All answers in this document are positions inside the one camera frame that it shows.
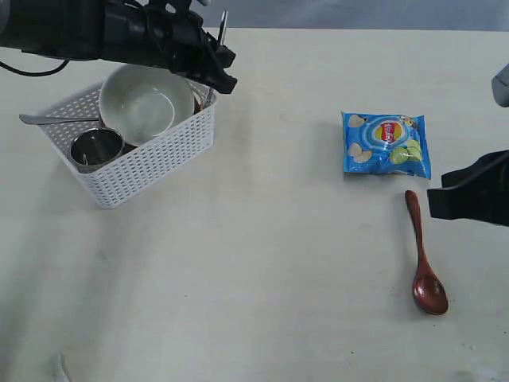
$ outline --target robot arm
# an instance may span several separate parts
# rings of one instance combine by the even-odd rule
[[[229,94],[237,80],[224,69],[235,54],[203,30],[190,5],[191,0],[150,0],[146,6],[136,0],[0,0],[0,47],[167,68]]]

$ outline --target white bowl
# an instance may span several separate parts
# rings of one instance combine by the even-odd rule
[[[99,112],[125,142],[140,146],[190,118],[194,103],[184,78],[166,69],[125,65],[104,82]]]

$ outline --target gray wall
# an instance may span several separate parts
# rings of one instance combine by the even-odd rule
[[[509,30],[509,0],[212,0],[194,9],[218,26]]]

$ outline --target black cable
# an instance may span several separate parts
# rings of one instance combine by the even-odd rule
[[[19,70],[16,68],[13,68],[12,66],[9,66],[8,64],[4,64],[0,61],[0,68],[4,68],[5,70],[8,70],[9,72],[19,74],[20,76],[26,76],[26,77],[46,77],[46,76],[52,76],[53,74],[57,74],[58,72],[61,72],[64,70],[64,68],[68,65],[69,61],[65,60],[58,66],[57,68],[54,68],[53,70],[48,70],[47,72],[25,72],[24,70]]]

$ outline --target lime image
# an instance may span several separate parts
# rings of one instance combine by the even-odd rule
[[[422,152],[417,147],[409,147],[407,150],[411,161],[422,161]]]
[[[406,144],[406,147],[408,147],[408,148],[415,147],[419,151],[422,150],[421,145],[415,139],[409,139],[408,141],[405,142],[405,144]]]
[[[405,147],[396,147],[390,153],[389,160],[393,165],[401,165],[408,160],[409,156],[408,150]]]

